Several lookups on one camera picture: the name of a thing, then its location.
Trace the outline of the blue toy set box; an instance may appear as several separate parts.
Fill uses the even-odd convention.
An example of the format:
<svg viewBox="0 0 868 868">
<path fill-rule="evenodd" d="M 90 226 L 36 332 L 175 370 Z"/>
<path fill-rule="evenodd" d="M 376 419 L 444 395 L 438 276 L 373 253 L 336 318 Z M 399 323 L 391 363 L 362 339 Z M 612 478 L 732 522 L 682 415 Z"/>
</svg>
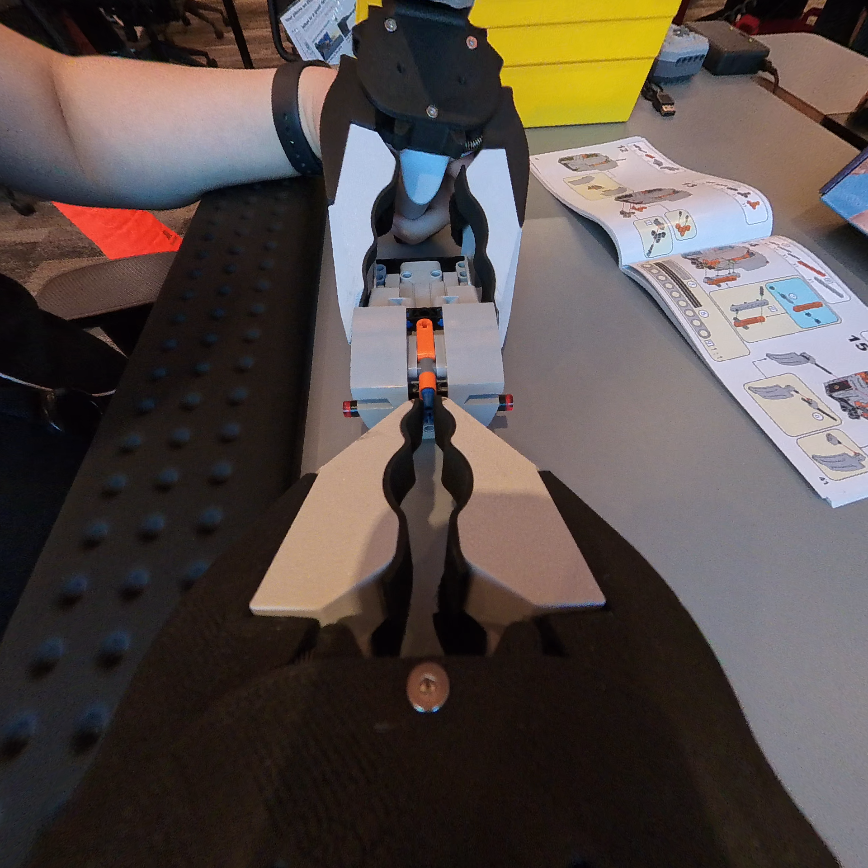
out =
<svg viewBox="0 0 868 868">
<path fill-rule="evenodd" d="M 819 191 L 821 201 L 864 235 L 867 235 L 867 158 L 865 148 Z"/>
</svg>

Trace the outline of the dark studded mat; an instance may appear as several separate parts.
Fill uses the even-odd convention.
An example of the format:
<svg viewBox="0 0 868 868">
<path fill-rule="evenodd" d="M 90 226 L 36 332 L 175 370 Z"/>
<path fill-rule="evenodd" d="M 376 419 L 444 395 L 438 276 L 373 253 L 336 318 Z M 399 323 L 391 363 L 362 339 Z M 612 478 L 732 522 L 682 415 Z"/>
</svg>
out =
<svg viewBox="0 0 868 868">
<path fill-rule="evenodd" d="M 208 194 L 2 642 L 2 866 L 85 773 L 183 592 L 297 478 L 323 181 Z"/>
</svg>

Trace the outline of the grey brick toy vehicle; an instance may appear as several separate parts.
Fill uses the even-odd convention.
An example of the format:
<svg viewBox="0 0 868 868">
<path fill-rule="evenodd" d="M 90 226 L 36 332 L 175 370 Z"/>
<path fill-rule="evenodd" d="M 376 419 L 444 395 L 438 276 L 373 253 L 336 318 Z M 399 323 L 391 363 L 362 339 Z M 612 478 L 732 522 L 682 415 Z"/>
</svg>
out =
<svg viewBox="0 0 868 868">
<path fill-rule="evenodd" d="M 378 259 L 353 310 L 351 347 L 352 398 L 343 414 L 368 428 L 417 398 L 424 439 L 434 437 L 434 396 L 450 397 L 483 425 L 514 407 L 495 304 L 483 301 L 466 257 Z"/>
</svg>

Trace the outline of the open instruction booklet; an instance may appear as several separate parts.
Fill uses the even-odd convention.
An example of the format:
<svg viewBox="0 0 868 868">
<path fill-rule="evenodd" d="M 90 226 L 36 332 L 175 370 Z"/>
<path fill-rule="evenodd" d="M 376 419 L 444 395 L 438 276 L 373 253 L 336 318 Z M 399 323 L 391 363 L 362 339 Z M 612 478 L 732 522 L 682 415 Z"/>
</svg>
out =
<svg viewBox="0 0 868 868">
<path fill-rule="evenodd" d="M 532 156 L 601 225 L 732 396 L 832 507 L 867 497 L 866 306 L 746 184 L 683 168 L 641 137 Z"/>
</svg>

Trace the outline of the person's black clothing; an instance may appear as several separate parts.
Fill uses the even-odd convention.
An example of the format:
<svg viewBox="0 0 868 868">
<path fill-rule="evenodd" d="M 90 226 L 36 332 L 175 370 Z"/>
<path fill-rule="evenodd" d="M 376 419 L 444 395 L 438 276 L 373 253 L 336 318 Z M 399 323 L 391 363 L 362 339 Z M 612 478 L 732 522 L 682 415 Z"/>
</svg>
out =
<svg viewBox="0 0 868 868">
<path fill-rule="evenodd" d="M 1 276 L 1 629 L 90 446 L 125 356 Z"/>
</svg>

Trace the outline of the orange cloth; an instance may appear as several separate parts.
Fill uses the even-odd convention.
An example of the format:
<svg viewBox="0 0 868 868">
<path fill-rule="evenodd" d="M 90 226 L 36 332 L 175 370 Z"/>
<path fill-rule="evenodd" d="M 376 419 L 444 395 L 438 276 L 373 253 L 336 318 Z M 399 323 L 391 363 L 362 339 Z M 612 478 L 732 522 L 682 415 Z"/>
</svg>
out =
<svg viewBox="0 0 868 868">
<path fill-rule="evenodd" d="M 144 210 L 52 204 L 109 259 L 176 252 L 181 236 Z"/>
</svg>

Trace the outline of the light grey battery box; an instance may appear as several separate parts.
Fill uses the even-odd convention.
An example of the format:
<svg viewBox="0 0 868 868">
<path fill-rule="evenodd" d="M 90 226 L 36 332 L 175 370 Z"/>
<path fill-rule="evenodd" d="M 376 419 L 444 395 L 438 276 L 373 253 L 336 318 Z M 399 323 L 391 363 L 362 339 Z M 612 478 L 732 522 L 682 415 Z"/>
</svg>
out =
<svg viewBox="0 0 868 868">
<path fill-rule="evenodd" d="M 661 85 L 688 81 L 703 65 L 708 38 L 686 26 L 671 24 L 648 79 Z"/>
</svg>

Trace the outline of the black power adapter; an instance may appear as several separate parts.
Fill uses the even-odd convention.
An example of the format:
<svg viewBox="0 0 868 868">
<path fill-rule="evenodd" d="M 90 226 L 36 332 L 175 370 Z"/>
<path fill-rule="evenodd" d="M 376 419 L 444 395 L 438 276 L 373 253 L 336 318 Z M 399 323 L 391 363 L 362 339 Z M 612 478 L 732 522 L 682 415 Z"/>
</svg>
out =
<svg viewBox="0 0 868 868">
<path fill-rule="evenodd" d="M 714 75 L 750 75 L 765 68 L 769 49 L 727 21 L 694 21 L 687 27 L 707 38 L 703 67 Z"/>
</svg>

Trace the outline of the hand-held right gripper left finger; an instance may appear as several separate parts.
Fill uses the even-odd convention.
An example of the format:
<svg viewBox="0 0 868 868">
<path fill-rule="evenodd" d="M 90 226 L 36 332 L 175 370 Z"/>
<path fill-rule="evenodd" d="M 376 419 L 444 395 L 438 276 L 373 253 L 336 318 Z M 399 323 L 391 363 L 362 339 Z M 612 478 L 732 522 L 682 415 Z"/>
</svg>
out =
<svg viewBox="0 0 868 868">
<path fill-rule="evenodd" d="M 387 462 L 404 445 L 410 401 L 320 468 L 255 592 L 257 615 L 377 627 L 386 616 L 379 580 L 396 553 L 398 517 L 387 505 Z"/>
</svg>

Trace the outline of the person's left hand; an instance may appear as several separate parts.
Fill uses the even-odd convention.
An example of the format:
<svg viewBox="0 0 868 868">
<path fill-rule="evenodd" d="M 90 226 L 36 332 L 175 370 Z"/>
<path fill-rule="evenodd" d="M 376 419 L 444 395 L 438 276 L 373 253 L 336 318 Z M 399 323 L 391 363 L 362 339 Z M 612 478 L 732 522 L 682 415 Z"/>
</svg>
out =
<svg viewBox="0 0 868 868">
<path fill-rule="evenodd" d="M 448 204 L 432 202 L 424 213 L 415 218 L 395 208 L 392 235 L 400 243 L 416 245 L 440 232 L 449 222 Z"/>
</svg>

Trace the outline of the printed paper sheet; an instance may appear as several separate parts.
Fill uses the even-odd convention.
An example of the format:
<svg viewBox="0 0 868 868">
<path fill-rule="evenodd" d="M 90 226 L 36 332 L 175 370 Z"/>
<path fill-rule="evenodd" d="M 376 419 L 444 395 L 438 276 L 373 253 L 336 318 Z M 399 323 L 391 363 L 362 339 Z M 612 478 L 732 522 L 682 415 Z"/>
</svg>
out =
<svg viewBox="0 0 868 868">
<path fill-rule="evenodd" d="M 355 1 L 298 1 L 279 20 L 303 60 L 335 65 L 353 55 Z"/>
</svg>

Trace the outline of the person's left forearm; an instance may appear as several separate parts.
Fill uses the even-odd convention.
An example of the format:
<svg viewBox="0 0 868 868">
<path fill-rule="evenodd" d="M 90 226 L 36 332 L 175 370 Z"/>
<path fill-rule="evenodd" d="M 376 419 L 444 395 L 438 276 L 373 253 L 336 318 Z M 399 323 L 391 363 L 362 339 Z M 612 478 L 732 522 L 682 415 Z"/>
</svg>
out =
<svg viewBox="0 0 868 868">
<path fill-rule="evenodd" d="M 86 207 L 171 209 L 294 177 L 275 73 L 66 57 L 2 26 L 2 184 Z"/>
</svg>

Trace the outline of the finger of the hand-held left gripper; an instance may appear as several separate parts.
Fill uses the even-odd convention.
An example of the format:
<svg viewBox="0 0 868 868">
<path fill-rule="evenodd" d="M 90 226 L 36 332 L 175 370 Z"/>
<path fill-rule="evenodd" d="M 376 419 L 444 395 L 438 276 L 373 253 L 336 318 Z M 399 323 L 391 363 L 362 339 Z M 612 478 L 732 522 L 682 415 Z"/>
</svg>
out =
<svg viewBox="0 0 868 868">
<path fill-rule="evenodd" d="M 373 129 L 351 124 L 334 202 L 329 208 L 336 289 L 343 322 L 371 290 L 377 252 L 375 207 L 393 191 L 396 159 Z"/>
<path fill-rule="evenodd" d="M 515 287 L 523 217 L 516 211 L 507 152 L 483 149 L 461 169 L 450 202 L 452 234 L 462 245 L 472 283 L 495 305 L 505 342 Z"/>
</svg>

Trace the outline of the black wristband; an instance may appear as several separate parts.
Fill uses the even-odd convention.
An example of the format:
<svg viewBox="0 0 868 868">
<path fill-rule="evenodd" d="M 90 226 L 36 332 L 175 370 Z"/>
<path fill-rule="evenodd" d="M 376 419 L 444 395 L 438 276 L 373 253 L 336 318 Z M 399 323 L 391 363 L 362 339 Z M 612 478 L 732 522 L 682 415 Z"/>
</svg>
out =
<svg viewBox="0 0 868 868">
<path fill-rule="evenodd" d="M 320 157 L 315 155 L 303 131 L 298 112 L 298 83 L 301 73 L 311 67 L 327 68 L 323 61 L 290 61 L 277 68 L 271 91 L 275 130 L 293 169 L 301 176 L 313 177 L 323 172 Z"/>
</svg>

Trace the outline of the yellow plastic bin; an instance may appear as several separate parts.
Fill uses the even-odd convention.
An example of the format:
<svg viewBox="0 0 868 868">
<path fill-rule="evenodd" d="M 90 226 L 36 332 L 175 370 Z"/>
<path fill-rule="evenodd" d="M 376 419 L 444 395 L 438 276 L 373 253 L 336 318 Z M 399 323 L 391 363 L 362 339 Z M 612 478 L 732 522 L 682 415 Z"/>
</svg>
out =
<svg viewBox="0 0 868 868">
<path fill-rule="evenodd" d="M 356 21 L 384 2 L 357 2 Z M 487 32 L 503 59 L 526 127 L 625 121 L 656 58 L 677 2 L 452 2 Z"/>
</svg>

